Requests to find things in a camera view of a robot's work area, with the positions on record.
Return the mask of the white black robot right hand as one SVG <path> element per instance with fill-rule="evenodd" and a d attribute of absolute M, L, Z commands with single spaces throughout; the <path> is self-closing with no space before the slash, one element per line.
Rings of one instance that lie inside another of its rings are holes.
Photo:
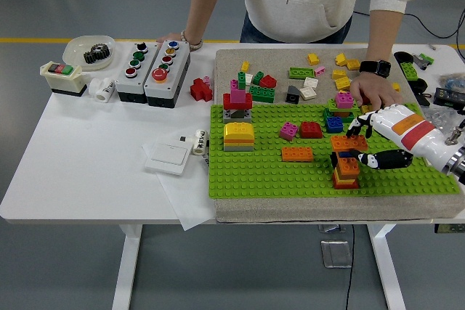
<path fill-rule="evenodd" d="M 372 131 L 393 141 L 396 150 L 367 154 L 359 150 L 349 152 L 361 163 L 375 169 L 406 168 L 414 157 L 426 158 L 444 174 L 464 174 L 464 146 L 451 144 L 441 130 L 404 105 L 394 104 L 384 109 L 363 114 L 349 125 L 346 136 L 358 135 L 367 126 L 365 137 Z"/>

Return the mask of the person's right hand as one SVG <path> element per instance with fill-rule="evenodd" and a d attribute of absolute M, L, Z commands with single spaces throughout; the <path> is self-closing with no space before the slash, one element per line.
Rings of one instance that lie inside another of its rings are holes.
<path fill-rule="evenodd" d="M 164 41 L 185 41 L 183 33 L 169 33 L 165 36 L 161 36 L 155 40 L 157 43 L 163 43 Z"/>

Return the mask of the person's left hand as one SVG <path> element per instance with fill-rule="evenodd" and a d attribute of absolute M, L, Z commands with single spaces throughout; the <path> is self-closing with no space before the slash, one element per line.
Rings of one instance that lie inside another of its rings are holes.
<path fill-rule="evenodd" d="M 403 103 L 402 96 L 393 89 L 391 83 L 373 73 L 361 72 L 352 80 L 350 93 L 358 106 L 363 105 L 363 98 L 366 98 L 374 110 Z"/>

